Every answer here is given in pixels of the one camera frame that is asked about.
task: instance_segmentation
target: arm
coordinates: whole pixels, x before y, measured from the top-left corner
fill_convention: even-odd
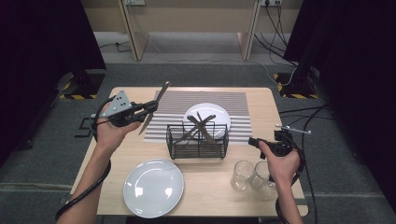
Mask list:
[[[97,123],[102,121],[106,121],[106,119],[99,119]],[[121,128],[114,127],[110,122],[98,125],[96,147],[70,200],[76,198],[102,176],[110,161],[110,157],[120,146],[125,135],[139,126],[140,122],[134,122]],[[59,217],[57,223],[96,223],[96,211],[101,189],[102,184],[68,209]]]
[[[277,157],[263,141],[260,141],[259,145],[268,160],[269,172],[276,183],[283,216],[289,223],[303,223],[291,191],[291,181],[300,164],[297,151],[294,149],[285,157]]]

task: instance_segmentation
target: black wire basket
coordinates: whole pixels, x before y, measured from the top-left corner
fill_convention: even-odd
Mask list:
[[[191,132],[195,125],[168,124],[166,144],[172,160],[188,158],[224,159],[229,142],[227,124],[209,123],[206,124],[205,128],[212,137],[211,140],[206,139],[198,129]]]

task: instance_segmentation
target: glass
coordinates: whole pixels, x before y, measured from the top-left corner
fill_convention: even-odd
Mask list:
[[[259,161],[254,168],[254,176],[251,179],[250,186],[259,191],[267,191],[275,185],[275,183],[269,181],[269,178],[268,162]]]
[[[248,187],[253,175],[254,166],[250,161],[238,161],[233,168],[231,186],[236,190],[244,190]]]

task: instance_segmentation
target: striped mat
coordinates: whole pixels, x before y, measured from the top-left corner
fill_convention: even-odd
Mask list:
[[[248,144],[248,138],[252,136],[252,133],[246,94],[244,92],[216,91],[167,91],[146,129],[144,141],[166,143],[167,125],[181,125],[184,113],[190,107],[201,103],[219,105],[228,112],[231,119],[230,145]]]

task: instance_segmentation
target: electrical outlet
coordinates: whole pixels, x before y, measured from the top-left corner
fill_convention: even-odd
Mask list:
[[[269,0],[269,7],[276,7],[282,5],[282,0]],[[265,0],[262,0],[262,6],[265,7]]]
[[[126,6],[145,6],[145,0],[125,0]]]

